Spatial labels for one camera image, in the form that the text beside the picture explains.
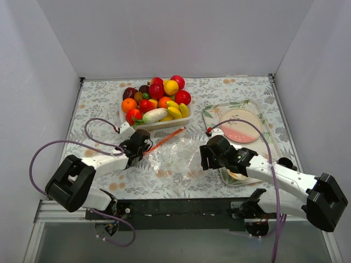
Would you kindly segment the clear zip top bag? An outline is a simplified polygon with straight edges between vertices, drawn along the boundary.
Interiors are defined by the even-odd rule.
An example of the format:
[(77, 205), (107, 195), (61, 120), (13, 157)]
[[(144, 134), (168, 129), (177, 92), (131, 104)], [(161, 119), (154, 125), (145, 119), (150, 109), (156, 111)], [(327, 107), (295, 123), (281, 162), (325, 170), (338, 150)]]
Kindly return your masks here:
[(205, 175), (201, 168), (200, 146), (207, 138), (190, 129), (179, 129), (159, 141), (146, 153), (143, 167), (167, 182), (189, 184)]

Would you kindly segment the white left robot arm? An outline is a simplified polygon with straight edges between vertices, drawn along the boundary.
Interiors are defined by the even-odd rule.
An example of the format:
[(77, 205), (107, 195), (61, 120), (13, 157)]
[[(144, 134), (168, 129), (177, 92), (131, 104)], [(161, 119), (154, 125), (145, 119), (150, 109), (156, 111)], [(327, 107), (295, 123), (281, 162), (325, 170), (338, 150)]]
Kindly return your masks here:
[(78, 158), (67, 156), (45, 187), (45, 193), (67, 211), (79, 208), (95, 209), (104, 219), (116, 215), (117, 199), (101, 189), (92, 188), (95, 178), (118, 170), (126, 170), (142, 160), (144, 152), (151, 148), (150, 133), (138, 129), (106, 155)]

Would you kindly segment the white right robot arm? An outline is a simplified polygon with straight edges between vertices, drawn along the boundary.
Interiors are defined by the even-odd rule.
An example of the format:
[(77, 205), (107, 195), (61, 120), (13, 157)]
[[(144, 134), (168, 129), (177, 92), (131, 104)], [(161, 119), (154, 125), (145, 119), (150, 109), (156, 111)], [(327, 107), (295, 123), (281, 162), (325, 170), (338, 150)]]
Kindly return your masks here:
[(303, 174), (292, 169), (292, 163), (270, 164), (257, 152), (235, 148), (222, 135), (216, 135), (200, 146), (203, 170), (225, 168), (235, 174), (258, 179), (287, 192), (270, 194), (259, 188), (238, 208), (235, 214), (243, 218), (260, 218), (264, 214), (286, 214), (307, 219), (325, 232), (333, 232), (348, 200), (336, 179), (329, 174)]

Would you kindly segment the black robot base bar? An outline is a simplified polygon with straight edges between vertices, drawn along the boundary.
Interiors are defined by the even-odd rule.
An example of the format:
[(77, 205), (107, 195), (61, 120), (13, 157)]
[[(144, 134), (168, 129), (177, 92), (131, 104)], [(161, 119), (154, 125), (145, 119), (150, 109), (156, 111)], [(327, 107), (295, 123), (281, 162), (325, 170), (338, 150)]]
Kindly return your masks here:
[(87, 212), (87, 220), (110, 220), (105, 231), (203, 230), (269, 232), (275, 216), (258, 208), (258, 198), (113, 199), (105, 210)]

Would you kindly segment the red toy apple top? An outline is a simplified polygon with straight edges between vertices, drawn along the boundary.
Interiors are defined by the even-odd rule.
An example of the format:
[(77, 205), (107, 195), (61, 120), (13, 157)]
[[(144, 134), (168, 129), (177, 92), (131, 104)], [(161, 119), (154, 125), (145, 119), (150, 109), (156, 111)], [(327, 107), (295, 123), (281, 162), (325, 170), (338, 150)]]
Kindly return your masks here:
[(185, 87), (185, 80), (182, 76), (180, 75), (174, 75), (171, 77), (171, 80), (175, 81), (178, 83), (179, 90), (183, 90)]

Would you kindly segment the small floral bowl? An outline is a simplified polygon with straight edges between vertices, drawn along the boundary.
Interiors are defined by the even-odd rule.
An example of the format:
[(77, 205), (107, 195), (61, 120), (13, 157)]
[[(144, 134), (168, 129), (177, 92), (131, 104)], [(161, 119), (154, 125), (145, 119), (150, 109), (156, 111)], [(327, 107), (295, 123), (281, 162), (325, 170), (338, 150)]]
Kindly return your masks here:
[(244, 176), (242, 174), (239, 174), (239, 173), (233, 173), (231, 172), (229, 169), (227, 169), (227, 172), (229, 174), (229, 176), (231, 178), (233, 178), (234, 180), (237, 180), (237, 181), (244, 181), (244, 180), (247, 180), (248, 177), (247, 176)]

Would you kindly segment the pink and cream plate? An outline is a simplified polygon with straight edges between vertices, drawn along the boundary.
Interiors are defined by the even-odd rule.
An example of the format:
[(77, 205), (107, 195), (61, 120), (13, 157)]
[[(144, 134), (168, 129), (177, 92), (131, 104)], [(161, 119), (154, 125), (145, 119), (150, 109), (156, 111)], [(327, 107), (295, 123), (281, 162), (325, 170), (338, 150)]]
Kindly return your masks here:
[[(228, 110), (222, 114), (220, 122), (228, 119), (241, 119), (252, 123), (260, 132), (262, 131), (262, 122), (253, 112), (235, 108)], [(249, 124), (245, 122), (226, 122), (220, 125), (220, 129), (224, 135), (233, 142), (246, 144), (256, 141), (259, 138), (259, 133)]]

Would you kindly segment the white plastic fruit basket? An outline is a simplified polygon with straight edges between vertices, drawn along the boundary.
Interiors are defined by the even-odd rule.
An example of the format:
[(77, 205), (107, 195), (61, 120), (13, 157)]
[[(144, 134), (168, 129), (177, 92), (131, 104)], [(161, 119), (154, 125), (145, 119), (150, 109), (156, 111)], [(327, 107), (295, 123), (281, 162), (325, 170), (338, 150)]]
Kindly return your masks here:
[[(124, 87), (120, 89), (118, 92), (118, 104), (119, 104), (119, 118), (120, 122), (124, 123), (126, 121), (126, 114), (122, 111), (121, 104), (122, 104), (122, 99), (123, 99), (123, 93), (127, 89), (127, 87)], [(189, 110), (189, 116), (187, 118), (181, 118), (181, 119), (174, 119), (171, 121), (165, 121), (165, 122), (156, 122), (152, 124), (143, 124), (137, 126), (137, 128), (144, 129), (144, 130), (155, 130), (155, 129), (164, 129), (164, 128), (170, 128), (170, 127), (177, 127), (177, 126), (185, 126), (188, 121), (190, 121), (194, 115), (194, 105), (193, 102), (191, 102), (188, 106)]]

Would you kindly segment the white toy radish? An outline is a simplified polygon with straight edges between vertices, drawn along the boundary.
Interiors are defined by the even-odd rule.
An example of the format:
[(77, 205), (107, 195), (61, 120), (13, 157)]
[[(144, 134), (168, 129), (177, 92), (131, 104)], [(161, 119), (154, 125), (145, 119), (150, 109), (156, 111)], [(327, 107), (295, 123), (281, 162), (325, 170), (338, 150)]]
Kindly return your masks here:
[(167, 116), (168, 112), (165, 108), (156, 108), (144, 113), (142, 119), (136, 119), (133, 126), (136, 127), (138, 125), (153, 124), (166, 118)]

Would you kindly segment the red yellow toy mango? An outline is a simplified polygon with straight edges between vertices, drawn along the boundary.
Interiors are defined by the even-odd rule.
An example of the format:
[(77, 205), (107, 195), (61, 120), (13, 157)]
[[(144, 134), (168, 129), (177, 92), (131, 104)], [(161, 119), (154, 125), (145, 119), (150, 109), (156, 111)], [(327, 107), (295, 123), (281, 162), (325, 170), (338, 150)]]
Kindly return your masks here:
[(157, 103), (142, 99), (139, 103), (139, 111), (144, 114), (157, 108)]

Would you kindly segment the orange toy orange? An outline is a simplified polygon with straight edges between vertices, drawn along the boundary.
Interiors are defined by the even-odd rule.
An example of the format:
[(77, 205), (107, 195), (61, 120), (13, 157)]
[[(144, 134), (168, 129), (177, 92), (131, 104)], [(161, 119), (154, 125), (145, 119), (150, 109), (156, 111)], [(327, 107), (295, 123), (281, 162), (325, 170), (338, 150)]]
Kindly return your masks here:
[(121, 103), (121, 109), (124, 113), (128, 113), (130, 110), (138, 107), (137, 102), (132, 98), (126, 98)]

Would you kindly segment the yellow toy banana bunch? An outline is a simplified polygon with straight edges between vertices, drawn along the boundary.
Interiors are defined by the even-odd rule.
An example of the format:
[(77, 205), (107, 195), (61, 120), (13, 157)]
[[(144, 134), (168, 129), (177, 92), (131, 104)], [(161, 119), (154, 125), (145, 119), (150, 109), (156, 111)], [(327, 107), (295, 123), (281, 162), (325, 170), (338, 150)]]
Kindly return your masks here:
[(185, 104), (179, 105), (174, 101), (168, 101), (167, 105), (168, 107), (166, 110), (168, 112), (168, 116), (162, 119), (161, 122), (189, 117), (189, 109)]

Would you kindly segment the brown yellow toy fruit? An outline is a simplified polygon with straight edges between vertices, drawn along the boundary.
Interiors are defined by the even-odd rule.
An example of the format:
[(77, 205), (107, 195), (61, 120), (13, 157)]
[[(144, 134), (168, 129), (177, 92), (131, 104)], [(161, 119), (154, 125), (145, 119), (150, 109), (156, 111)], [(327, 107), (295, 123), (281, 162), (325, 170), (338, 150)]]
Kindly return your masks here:
[(137, 104), (140, 104), (140, 102), (143, 100), (143, 93), (142, 92), (136, 92), (134, 94), (134, 100), (137, 102)]

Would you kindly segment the small orange toy tangerine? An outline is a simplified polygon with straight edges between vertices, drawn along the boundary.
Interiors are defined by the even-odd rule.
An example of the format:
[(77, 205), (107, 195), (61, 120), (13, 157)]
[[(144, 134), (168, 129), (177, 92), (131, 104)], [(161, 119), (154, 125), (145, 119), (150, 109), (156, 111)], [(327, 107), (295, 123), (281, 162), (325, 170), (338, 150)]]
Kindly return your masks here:
[(167, 108), (167, 102), (171, 101), (170, 97), (164, 96), (158, 100), (158, 108)]

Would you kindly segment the dark red toy apple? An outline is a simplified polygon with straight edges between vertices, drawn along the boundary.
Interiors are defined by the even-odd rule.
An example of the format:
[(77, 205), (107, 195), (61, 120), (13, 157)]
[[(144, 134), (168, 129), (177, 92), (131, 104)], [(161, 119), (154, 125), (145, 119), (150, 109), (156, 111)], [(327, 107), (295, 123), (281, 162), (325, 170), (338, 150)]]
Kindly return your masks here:
[(137, 93), (138, 90), (132, 87), (128, 87), (124, 90), (123, 92), (123, 100), (128, 99), (128, 98), (134, 98), (135, 93)]

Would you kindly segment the red toy apple right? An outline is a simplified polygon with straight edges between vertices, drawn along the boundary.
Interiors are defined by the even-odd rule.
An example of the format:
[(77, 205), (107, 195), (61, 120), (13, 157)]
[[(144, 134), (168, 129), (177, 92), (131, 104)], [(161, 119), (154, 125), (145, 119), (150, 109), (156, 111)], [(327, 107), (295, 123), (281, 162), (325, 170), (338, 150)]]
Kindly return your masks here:
[(191, 95), (186, 90), (180, 90), (175, 94), (174, 101), (179, 105), (185, 104), (188, 106), (191, 103)]

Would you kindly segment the dark purple toy plum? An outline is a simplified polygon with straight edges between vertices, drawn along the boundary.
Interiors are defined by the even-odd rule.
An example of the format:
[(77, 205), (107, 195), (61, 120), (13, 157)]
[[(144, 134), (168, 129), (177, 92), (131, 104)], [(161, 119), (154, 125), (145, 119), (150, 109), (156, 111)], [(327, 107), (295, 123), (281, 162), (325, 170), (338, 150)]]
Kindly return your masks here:
[(139, 87), (139, 91), (142, 93), (148, 93), (149, 92), (149, 86), (148, 85), (141, 85)]

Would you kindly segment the red toy pomegranate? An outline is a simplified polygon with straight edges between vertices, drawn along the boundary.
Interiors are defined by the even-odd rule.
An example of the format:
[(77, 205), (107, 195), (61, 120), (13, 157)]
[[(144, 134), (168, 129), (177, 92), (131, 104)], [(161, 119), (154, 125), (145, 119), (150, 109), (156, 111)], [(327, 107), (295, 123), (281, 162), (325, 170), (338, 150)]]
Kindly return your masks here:
[(165, 90), (162, 84), (154, 83), (149, 86), (149, 95), (152, 99), (159, 100), (165, 95)]

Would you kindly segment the red toy apple back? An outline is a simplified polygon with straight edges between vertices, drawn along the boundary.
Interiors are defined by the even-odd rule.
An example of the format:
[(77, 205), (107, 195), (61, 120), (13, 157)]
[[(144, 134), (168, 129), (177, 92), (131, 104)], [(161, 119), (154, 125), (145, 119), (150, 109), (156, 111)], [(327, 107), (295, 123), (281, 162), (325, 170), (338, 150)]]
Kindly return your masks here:
[(154, 77), (151, 79), (151, 81), (149, 83), (150, 83), (150, 85), (152, 85), (152, 84), (162, 84), (163, 85), (163, 79), (161, 79), (160, 77)]

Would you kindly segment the yellow toy peach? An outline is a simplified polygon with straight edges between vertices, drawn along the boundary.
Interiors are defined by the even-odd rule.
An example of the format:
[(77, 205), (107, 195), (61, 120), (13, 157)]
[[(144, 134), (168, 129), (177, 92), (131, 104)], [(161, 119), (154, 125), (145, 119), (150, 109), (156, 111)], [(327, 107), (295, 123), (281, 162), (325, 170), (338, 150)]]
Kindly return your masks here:
[(163, 88), (167, 95), (172, 96), (175, 95), (176, 92), (179, 90), (179, 85), (174, 80), (164, 80)]

